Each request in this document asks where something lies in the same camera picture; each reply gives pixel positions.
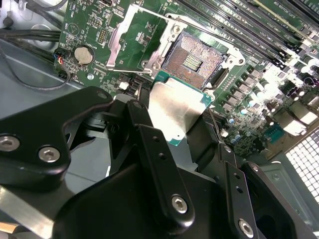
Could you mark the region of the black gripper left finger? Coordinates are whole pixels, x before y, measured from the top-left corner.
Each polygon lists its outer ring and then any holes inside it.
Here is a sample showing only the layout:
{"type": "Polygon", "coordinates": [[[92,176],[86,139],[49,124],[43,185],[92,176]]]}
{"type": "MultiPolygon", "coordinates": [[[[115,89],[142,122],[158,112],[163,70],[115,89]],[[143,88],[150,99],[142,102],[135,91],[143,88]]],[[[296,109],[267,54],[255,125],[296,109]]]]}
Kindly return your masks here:
{"type": "Polygon", "coordinates": [[[195,210],[163,133],[154,128],[147,107],[137,100],[114,101],[88,87],[48,101],[0,121],[0,209],[39,236],[53,236],[55,219],[44,211],[54,198],[34,206],[12,188],[42,196],[57,189],[69,168],[71,151],[90,140],[85,122],[101,113],[107,127],[114,176],[128,166],[141,167],[155,221],[171,236],[193,224],[195,210]]]}

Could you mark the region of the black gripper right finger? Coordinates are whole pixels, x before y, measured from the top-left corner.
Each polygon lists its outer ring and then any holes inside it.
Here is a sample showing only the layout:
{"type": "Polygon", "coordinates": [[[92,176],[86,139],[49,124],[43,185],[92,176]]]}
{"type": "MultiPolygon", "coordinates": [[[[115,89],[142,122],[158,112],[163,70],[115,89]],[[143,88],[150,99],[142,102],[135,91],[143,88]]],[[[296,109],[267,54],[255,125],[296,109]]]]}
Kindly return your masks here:
{"type": "Polygon", "coordinates": [[[232,149],[217,135],[213,116],[202,114],[187,132],[196,172],[215,181],[226,237],[314,239],[312,229],[253,162],[237,164],[232,149]]]}

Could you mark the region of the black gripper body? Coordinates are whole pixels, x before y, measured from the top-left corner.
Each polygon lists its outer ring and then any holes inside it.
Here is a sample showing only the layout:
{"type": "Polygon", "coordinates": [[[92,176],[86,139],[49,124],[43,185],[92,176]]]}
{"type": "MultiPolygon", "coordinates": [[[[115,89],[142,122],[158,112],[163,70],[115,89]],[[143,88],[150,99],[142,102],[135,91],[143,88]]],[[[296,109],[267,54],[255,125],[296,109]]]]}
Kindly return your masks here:
{"type": "MultiPolygon", "coordinates": [[[[195,208],[194,223],[181,239],[232,239],[219,187],[214,182],[180,171],[195,208]]],[[[72,197],[58,213],[56,239],[168,239],[154,218],[141,167],[128,166],[72,197]]]]}

